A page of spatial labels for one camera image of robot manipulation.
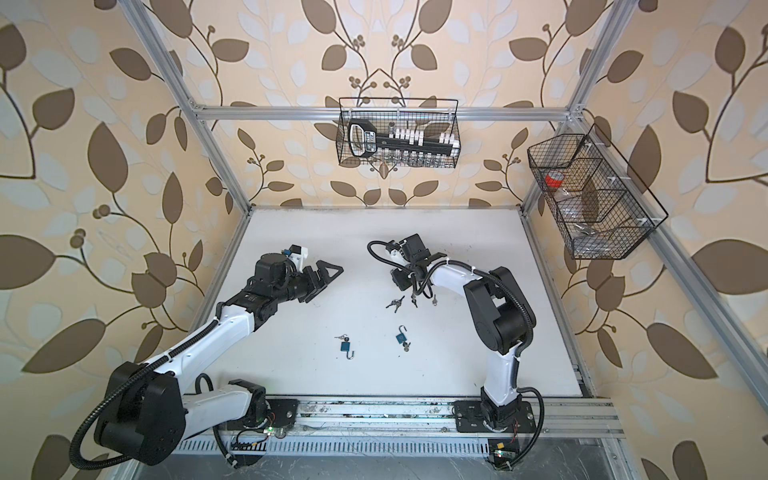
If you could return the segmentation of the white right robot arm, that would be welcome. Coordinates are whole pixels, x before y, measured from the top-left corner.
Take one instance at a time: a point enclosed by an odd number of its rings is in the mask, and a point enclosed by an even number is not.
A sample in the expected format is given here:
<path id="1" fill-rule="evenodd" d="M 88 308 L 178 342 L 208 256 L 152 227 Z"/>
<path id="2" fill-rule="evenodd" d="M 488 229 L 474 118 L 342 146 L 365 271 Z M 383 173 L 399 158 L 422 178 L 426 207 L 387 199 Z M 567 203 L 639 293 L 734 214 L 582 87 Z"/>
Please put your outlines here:
<path id="1" fill-rule="evenodd" d="M 480 412 L 484 426 L 502 432 L 522 411 L 523 389 L 518 385 L 520 356 L 533 340 L 535 315 L 511 272 L 499 267 L 490 272 L 449 258 L 430 264 L 385 260 L 393 282 L 413 299 L 430 287 L 448 289 L 468 305 L 479 339 L 490 351 L 486 379 L 481 387 Z"/>

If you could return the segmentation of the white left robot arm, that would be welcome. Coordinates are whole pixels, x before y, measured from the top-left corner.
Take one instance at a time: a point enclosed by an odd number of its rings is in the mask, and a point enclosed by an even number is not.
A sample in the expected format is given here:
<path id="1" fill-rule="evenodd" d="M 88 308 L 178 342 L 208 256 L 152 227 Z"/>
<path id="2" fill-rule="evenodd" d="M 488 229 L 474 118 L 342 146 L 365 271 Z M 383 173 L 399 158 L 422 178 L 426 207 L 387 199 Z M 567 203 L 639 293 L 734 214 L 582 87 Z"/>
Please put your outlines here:
<path id="1" fill-rule="evenodd" d="M 309 303 L 342 273 L 339 265 L 303 263 L 298 246 L 267 253 L 253 275 L 213 317 L 177 345 L 143 362 L 126 362 L 109 378 L 103 400 L 74 434 L 69 459 L 81 470 L 100 470 L 129 460 L 164 461 L 184 440 L 230 421 L 268 420 L 264 388 L 236 379 L 191 393 L 207 367 L 254 334 L 286 302 Z"/>

